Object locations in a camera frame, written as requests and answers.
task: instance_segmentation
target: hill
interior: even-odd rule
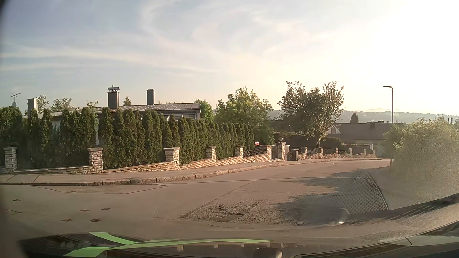
[[[275,120],[279,116],[280,110],[273,110],[269,112],[269,116],[271,120]],[[351,121],[351,116],[354,111],[345,110],[341,114],[340,118],[337,122],[344,122],[348,123]],[[358,120],[361,123],[366,123],[370,120],[375,121],[391,121],[392,112],[391,111],[379,111],[379,112],[363,112],[363,111],[356,111],[358,115]],[[440,116],[439,114],[430,114],[430,113],[411,113],[411,112],[394,112],[394,122],[398,123],[412,123],[415,122],[417,119],[421,117],[425,117],[426,119],[434,119],[435,117]],[[453,118],[453,121],[459,118],[457,115],[445,115],[445,119]]]

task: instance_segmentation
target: chimney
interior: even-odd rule
[[[30,111],[32,111],[32,109],[36,109],[38,111],[38,101],[37,100],[38,100],[37,98],[27,100],[27,117],[28,118],[30,117]]]
[[[147,105],[155,104],[155,90],[146,90],[146,104]]]
[[[119,87],[108,88],[108,108],[118,109],[119,107]]]

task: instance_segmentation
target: sidewalk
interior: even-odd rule
[[[309,164],[317,162],[381,160],[378,158],[303,159],[282,162],[240,163],[207,168],[171,171],[120,172],[101,174],[0,174],[0,185],[144,185],[162,182],[191,180],[239,171],[275,166]]]

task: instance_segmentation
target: hedge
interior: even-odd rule
[[[96,143],[93,110],[88,107],[66,110],[59,128],[45,109],[38,119],[32,110],[30,119],[22,119],[19,109],[0,109],[0,147],[18,147],[20,168],[52,168],[88,164],[88,147]],[[99,120],[98,140],[103,147],[104,168],[121,168],[165,161],[163,148],[180,147],[180,163],[206,156],[206,146],[216,146],[218,159],[231,157],[234,146],[254,147],[252,129],[246,124],[206,123],[147,111],[143,116],[131,109],[110,112],[105,107]],[[4,165],[4,152],[0,151]]]

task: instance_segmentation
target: tv antenna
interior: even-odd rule
[[[12,107],[16,107],[17,106],[17,104],[16,104],[16,96],[18,96],[19,94],[20,94],[20,92],[11,95],[11,98],[13,98],[13,104],[11,104]]]

